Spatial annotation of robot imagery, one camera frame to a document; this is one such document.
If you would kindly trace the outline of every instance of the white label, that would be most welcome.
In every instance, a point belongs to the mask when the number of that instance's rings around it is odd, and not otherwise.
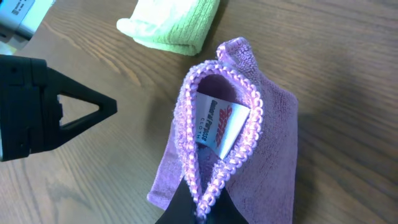
[[[210,147],[221,159],[231,150],[250,109],[197,93],[196,142]]]

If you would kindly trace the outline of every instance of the green microfiber cloth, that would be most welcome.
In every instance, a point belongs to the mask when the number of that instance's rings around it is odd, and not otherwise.
[[[146,47],[183,55],[200,52],[220,0],[139,0],[117,27]]]

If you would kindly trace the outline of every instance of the purple microfiber cloth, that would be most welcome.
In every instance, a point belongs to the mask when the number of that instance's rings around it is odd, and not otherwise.
[[[221,44],[217,56],[192,67],[183,81],[169,141],[147,199],[165,210],[184,178],[200,220],[206,219],[226,187],[249,223],[292,223],[297,99],[260,72],[246,39]],[[195,143],[197,92],[250,108],[223,160]]]

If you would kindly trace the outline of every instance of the pink stitched edge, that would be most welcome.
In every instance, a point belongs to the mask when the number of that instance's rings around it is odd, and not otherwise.
[[[217,50],[218,58],[224,57],[223,48],[225,48],[225,45],[221,45]],[[195,100],[198,84],[202,78],[208,75],[223,75],[227,77],[228,80],[232,80],[235,84],[244,87],[252,100],[250,105],[251,112],[241,135],[242,141],[234,146],[234,150],[230,152],[233,156],[228,157],[228,161],[220,160],[215,164],[214,170],[216,174],[213,175],[205,193],[202,195],[197,144],[193,138],[195,130],[194,111],[196,109]],[[262,109],[263,102],[261,94],[257,91],[256,86],[251,84],[250,80],[238,71],[220,64],[208,65],[204,70],[197,68],[192,70],[188,81],[189,83],[185,84],[185,108],[187,109],[187,147],[189,153],[182,155],[182,159],[188,161],[187,165],[183,163],[183,170],[185,171],[185,180],[190,188],[193,201],[197,204],[196,216],[200,220],[206,220],[206,214],[210,213],[210,207],[215,204],[216,198],[220,196],[221,190],[225,187],[225,183],[229,181],[231,175],[236,173],[236,169],[247,161],[248,157],[253,154],[253,149],[257,146],[264,112]]]

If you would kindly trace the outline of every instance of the table surface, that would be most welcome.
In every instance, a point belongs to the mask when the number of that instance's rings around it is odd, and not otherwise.
[[[299,101],[294,223],[398,223],[396,0],[221,0],[203,52],[119,33],[137,1],[58,0],[18,54],[115,98],[119,112],[52,152],[0,164],[0,223],[154,223],[146,201],[178,89],[245,36]],[[62,98],[64,121],[95,110]]]

